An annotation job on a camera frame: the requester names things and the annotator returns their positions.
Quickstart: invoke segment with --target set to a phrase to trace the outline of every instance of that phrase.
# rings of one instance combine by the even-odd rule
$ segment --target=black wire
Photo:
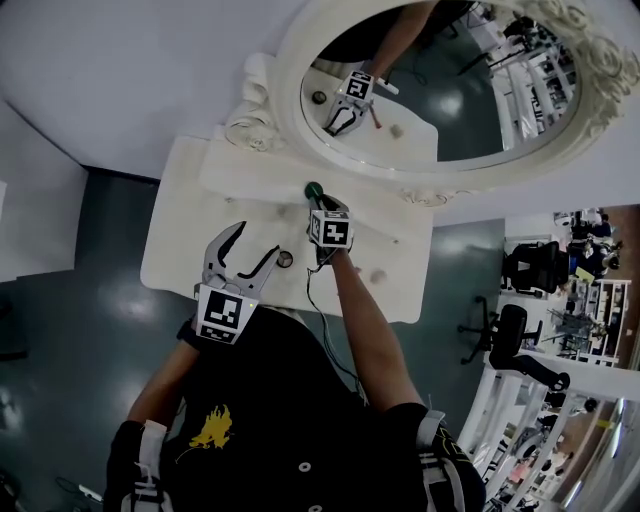
[[[354,374],[348,368],[345,368],[340,363],[340,361],[338,361],[338,358],[333,353],[333,350],[331,348],[331,345],[329,344],[329,339],[328,339],[329,325],[327,324],[327,319],[325,318],[322,311],[320,311],[320,308],[316,306],[316,303],[311,298],[311,276],[313,274],[317,274],[318,272],[320,272],[322,267],[324,267],[325,262],[330,260],[331,256],[333,256],[334,253],[335,251],[333,251],[333,253],[331,253],[327,258],[325,258],[325,260],[322,261],[315,270],[311,270],[310,268],[307,269],[307,298],[309,299],[309,302],[311,303],[313,308],[320,314],[320,319],[322,320],[322,344],[324,346],[325,352],[327,353],[327,356],[338,369],[340,369],[341,371],[349,375],[351,378],[353,378],[356,384],[356,391],[360,393],[360,379],[356,374]]]

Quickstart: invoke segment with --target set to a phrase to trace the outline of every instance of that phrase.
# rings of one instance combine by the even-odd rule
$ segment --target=yellow graphic print
[[[176,464],[185,453],[195,450],[196,448],[207,450],[211,448],[211,443],[213,443],[213,446],[216,448],[224,448],[224,445],[227,444],[231,436],[229,429],[232,423],[231,413],[227,406],[223,405],[220,410],[216,406],[213,412],[207,416],[202,431],[191,439],[189,443],[191,448],[188,448],[180,454],[176,459]]]

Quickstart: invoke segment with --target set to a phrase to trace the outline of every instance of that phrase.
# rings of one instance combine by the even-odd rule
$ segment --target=black t-shirt
[[[161,454],[175,512],[426,510],[416,435],[427,409],[364,407],[286,315],[258,308],[236,345],[203,351],[185,399],[184,425]],[[141,436],[140,424],[126,422],[113,441],[107,511],[120,509],[138,478]],[[482,481],[444,429],[434,449],[461,468],[465,495],[481,510]]]

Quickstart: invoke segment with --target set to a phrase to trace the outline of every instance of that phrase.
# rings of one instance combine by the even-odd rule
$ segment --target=black and white marker cube
[[[350,212],[312,210],[309,224],[309,239],[319,247],[351,247],[353,230]]]
[[[202,338],[233,345],[258,304],[256,299],[201,284],[196,333]]]

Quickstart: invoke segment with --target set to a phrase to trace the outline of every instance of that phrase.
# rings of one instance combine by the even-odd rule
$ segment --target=shoulder strap
[[[422,483],[427,494],[426,512],[438,512],[433,499],[432,490],[436,484],[449,484],[453,494],[453,508],[456,512],[465,512],[464,492],[460,476],[454,464],[446,459],[436,457],[433,452],[433,440],[438,433],[440,423],[444,418],[444,413],[440,411],[429,411],[420,422],[418,435],[416,437],[416,448],[420,456],[422,465]]]

